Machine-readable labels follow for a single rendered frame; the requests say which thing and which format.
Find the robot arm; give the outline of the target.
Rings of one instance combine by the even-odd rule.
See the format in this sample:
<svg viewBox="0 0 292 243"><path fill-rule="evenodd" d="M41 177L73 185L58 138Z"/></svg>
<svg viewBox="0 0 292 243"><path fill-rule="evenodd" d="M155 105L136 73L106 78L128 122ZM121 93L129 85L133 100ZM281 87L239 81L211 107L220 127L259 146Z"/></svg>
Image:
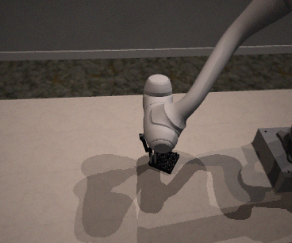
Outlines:
<svg viewBox="0 0 292 243"><path fill-rule="evenodd" d="M250 36L291 11L292 0L252 0L217 42L190 90L176 103L169 78L149 76L143 93L144 137L149 148L157 153L172 151L186 120L202 104L235 51ZM277 136L292 163L292 127L290 133L278 131Z"/></svg>

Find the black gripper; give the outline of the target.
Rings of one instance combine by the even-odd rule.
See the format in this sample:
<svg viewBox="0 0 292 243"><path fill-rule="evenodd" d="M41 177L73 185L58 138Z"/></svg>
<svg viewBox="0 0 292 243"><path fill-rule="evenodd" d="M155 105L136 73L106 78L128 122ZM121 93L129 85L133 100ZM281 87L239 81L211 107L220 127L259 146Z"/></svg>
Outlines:
<svg viewBox="0 0 292 243"><path fill-rule="evenodd" d="M145 137L144 137L144 133L143 134L140 133L139 137L140 137L140 140L143 143L145 152L149 152L149 160L150 160L150 163L152 163L152 149L147 146L146 140L145 140ZM154 151L154 156L153 156L154 163L156 163L156 157L157 156L158 156L158 153ZM151 157L151 159L150 159L150 157Z"/></svg>

